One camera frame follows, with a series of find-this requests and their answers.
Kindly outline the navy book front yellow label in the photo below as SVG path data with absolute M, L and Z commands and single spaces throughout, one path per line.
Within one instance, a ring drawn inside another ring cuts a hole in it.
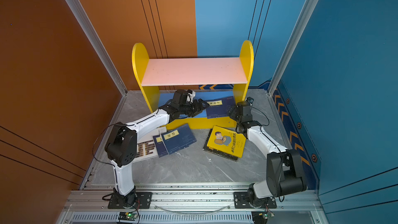
M 206 117 L 208 119 L 229 117 L 230 111 L 236 106 L 234 96 L 227 96 L 206 102 L 209 104 L 209 107 L 206 109 Z

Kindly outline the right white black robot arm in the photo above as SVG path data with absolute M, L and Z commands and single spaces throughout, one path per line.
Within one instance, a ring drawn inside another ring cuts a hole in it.
M 257 208 L 271 198 L 283 200 L 286 195 L 306 191 L 307 180 L 300 153 L 278 143 L 265 131 L 263 124 L 253 119 L 253 101 L 248 97 L 238 102 L 229 116 L 237 123 L 236 131 L 254 143 L 266 158 L 266 179 L 248 188 L 249 203 Z

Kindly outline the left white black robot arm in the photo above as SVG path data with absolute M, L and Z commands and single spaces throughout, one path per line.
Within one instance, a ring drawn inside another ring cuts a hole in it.
M 137 142 L 156 128 L 179 119 L 180 115 L 195 117 L 209 107 L 206 101 L 195 99 L 194 91 L 177 90 L 173 98 L 154 113 L 134 122 L 112 125 L 105 151 L 109 165 L 114 167 L 114 196 L 125 208 L 132 207 L 136 202 L 131 163 L 137 154 Z

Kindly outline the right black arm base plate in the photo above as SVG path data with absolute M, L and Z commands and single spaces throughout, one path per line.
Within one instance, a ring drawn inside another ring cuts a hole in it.
M 249 200 L 250 199 L 248 192 L 243 192 L 243 191 L 233 192 L 233 203 L 236 209 L 244 209 L 244 208 L 276 209 L 277 208 L 276 200 L 273 197 L 260 200 L 259 203 L 250 203 Z

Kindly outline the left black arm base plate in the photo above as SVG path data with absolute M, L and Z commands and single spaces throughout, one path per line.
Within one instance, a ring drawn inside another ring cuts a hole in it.
M 149 209 L 152 192 L 131 192 L 122 196 L 117 191 L 110 195 L 108 209 Z

